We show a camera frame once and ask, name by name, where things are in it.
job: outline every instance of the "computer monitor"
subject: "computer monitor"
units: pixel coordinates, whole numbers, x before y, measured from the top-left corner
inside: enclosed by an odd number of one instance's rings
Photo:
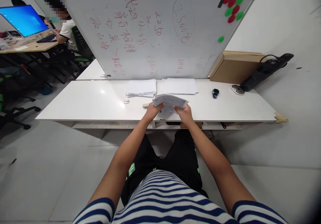
[[[47,25],[30,5],[1,7],[0,14],[24,37],[48,29]]]

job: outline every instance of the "green magnet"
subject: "green magnet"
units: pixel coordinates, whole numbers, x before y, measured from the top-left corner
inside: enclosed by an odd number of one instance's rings
[[[244,16],[244,12],[240,12],[237,16],[236,16],[236,20],[240,20],[242,17]]]
[[[236,5],[240,5],[243,2],[243,0],[236,0]]]
[[[229,15],[231,15],[233,12],[233,8],[228,8],[225,12],[225,16],[228,17]]]
[[[224,41],[224,36],[219,37],[218,42],[221,43]]]

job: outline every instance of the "blue and white striped shirt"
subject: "blue and white striped shirt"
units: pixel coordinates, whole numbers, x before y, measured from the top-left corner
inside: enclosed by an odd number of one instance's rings
[[[233,217],[205,196],[189,188],[176,175],[149,173],[115,215],[111,199],[100,198],[86,206],[73,224],[85,223],[277,223],[287,222],[271,208],[253,201],[239,201]]]

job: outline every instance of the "hand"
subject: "hand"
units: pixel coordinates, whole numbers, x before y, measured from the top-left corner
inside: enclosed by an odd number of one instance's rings
[[[194,123],[193,117],[192,117],[192,110],[188,104],[186,104],[182,109],[174,105],[174,109],[180,116],[182,122],[188,126],[191,123]]]
[[[153,119],[156,117],[156,115],[159,113],[159,111],[165,106],[165,103],[160,104],[159,106],[155,107],[154,103],[151,102],[148,105],[146,114],[142,119],[146,120],[148,123],[152,122]]]

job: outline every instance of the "black pants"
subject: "black pants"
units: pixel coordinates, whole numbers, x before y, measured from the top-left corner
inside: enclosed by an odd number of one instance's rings
[[[128,176],[121,200],[126,206],[131,193],[153,169],[166,170],[177,175],[190,188],[208,198],[202,190],[202,179],[199,174],[193,138],[188,130],[179,130],[175,141],[165,159],[159,158],[145,134],[134,159],[135,170]]]

